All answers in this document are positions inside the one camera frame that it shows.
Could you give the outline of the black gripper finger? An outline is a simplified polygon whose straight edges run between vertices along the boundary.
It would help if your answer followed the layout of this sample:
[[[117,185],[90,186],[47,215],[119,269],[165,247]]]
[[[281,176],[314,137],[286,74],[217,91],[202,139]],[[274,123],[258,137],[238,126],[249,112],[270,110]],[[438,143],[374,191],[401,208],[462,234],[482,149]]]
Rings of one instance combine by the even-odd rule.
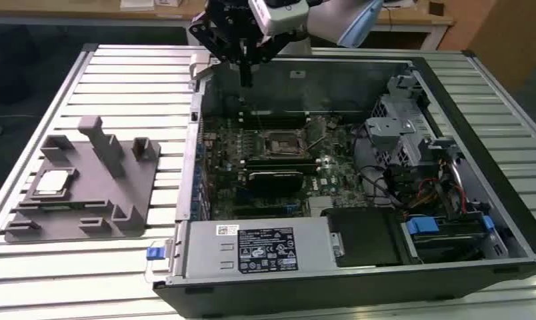
[[[259,37],[246,40],[246,87],[253,86],[253,66],[267,63],[290,42],[290,34],[282,33],[259,42]]]
[[[191,21],[190,34],[209,49],[221,62],[229,62],[239,71],[239,84],[246,87],[246,56],[242,49],[242,40],[229,42],[215,31],[215,24],[210,21],[207,13],[201,13]]]

